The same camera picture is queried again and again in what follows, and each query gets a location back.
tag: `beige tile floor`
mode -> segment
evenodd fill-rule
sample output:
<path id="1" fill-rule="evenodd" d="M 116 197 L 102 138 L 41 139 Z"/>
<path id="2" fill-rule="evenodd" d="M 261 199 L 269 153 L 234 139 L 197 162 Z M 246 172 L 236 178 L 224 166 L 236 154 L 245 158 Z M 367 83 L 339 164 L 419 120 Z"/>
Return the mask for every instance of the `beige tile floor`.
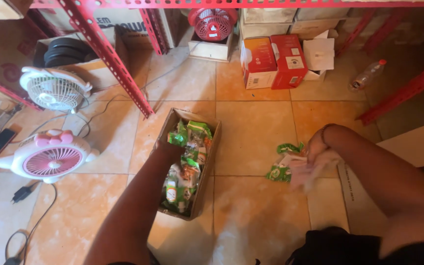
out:
<path id="1" fill-rule="evenodd" d="M 31 240 L 27 265 L 81 264 L 103 219 L 148 157 L 171 107 L 221 119 L 223 131 L 202 214 L 191 222 L 162 213 L 156 216 L 148 244 L 168 265 L 244 265 L 253 264 L 255 258 L 263 264 L 282 264 L 303 244 L 308 230 L 327 225 L 348 230 L 335 168 L 327 170 L 309 194 L 290 190 L 288 184 L 263 177 L 278 157 L 276 146 L 306 143 L 326 123 L 348 126 L 373 142 L 411 128 L 404 111 L 365 127 L 355 121 L 387 93 L 380 90 L 388 90 L 383 81 L 379 89 L 372 86 L 365 93 L 346 89 L 362 62 L 370 60 L 359 52 L 336 59 L 325 81 L 307 81 L 291 91 L 245 90 L 238 51 L 230 63 L 199 59 L 182 63 L 186 56 L 185 47 L 163 57 L 150 51 L 132 53 L 132 76 L 139 87 L 149 83 L 145 91 L 156 114 L 144 119 L 132 101 L 119 96 L 93 119 L 87 141 L 101 150 L 101 156 L 56 183 L 58 199 Z M 391 86 L 395 75 L 398 82 L 406 79 L 399 77 L 397 65 L 388 65 L 390 76 L 382 78 Z M 102 112 L 117 94 L 125 92 L 114 87 L 93 95 L 90 106 L 79 115 L 90 118 Z M 417 107 L 417 121 L 424 120 L 424 98 L 411 104 Z M 9 125 L 20 129 L 16 140 L 21 140 L 58 115 L 25 109 Z M 79 118 L 68 116 L 44 128 L 79 133 L 82 126 Z M 10 146 L 3 154 L 16 148 Z M 0 169 L 0 264 L 9 235 L 30 230 L 53 199 L 52 187 L 44 184 L 12 205 L 12 194 L 27 183 L 28 179 Z M 21 240 L 16 238 L 10 254 Z"/>

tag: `red electric fan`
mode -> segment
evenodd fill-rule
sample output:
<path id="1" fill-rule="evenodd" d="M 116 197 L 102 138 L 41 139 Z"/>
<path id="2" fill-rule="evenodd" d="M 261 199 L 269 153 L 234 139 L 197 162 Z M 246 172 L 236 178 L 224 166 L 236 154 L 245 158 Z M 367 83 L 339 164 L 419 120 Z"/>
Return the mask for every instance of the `red electric fan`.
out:
<path id="1" fill-rule="evenodd" d="M 219 41 L 232 33 L 238 12 L 235 9 L 192 9 L 187 19 L 199 38 Z"/>

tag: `black plug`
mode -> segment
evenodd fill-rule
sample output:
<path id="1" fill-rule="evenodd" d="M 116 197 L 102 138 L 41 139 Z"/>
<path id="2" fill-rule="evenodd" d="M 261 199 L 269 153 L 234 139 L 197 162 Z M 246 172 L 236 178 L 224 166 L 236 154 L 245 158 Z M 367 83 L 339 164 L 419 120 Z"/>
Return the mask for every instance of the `black plug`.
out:
<path id="1" fill-rule="evenodd" d="M 22 187 L 18 191 L 14 193 L 14 197 L 12 197 L 13 204 L 20 202 L 27 198 L 29 194 L 32 193 L 32 187 L 35 186 L 35 184 L 38 184 L 40 181 L 37 181 L 36 183 L 28 186 L 28 187 Z"/>
<path id="2" fill-rule="evenodd" d="M 19 265 L 22 261 L 16 257 L 10 257 L 3 265 Z"/>

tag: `person's arm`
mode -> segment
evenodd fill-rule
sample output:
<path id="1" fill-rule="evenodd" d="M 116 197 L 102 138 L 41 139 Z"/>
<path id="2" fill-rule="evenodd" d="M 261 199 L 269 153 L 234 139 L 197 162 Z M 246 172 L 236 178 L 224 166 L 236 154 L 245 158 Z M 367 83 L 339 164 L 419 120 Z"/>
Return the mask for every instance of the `person's arm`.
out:
<path id="1" fill-rule="evenodd" d="M 130 262 L 150 264 L 146 247 L 164 180 L 184 148 L 158 142 L 97 232 L 84 265 Z"/>
<path id="2" fill-rule="evenodd" d="M 309 141 L 309 163 L 332 148 L 353 170 L 368 195 L 389 219 L 380 256 L 424 241 L 424 173 L 353 130 L 331 125 Z"/>

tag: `bracelet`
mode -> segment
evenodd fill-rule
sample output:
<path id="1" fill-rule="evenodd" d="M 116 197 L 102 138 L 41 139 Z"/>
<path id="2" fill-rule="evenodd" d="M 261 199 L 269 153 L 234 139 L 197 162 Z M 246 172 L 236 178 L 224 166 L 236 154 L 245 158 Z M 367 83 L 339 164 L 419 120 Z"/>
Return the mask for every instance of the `bracelet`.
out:
<path id="1" fill-rule="evenodd" d="M 323 142 L 326 146 L 328 146 L 328 145 L 327 145 L 327 143 L 325 142 L 325 136 L 324 136 L 324 134 L 325 134 L 325 130 L 326 130 L 328 127 L 333 126 L 333 125 L 337 125 L 337 124 L 336 124 L 336 123 L 329 123 L 329 124 L 327 124 L 327 125 L 323 126 L 323 128 L 322 128 L 322 134 L 321 134 L 321 136 L 322 136 L 322 142 Z"/>

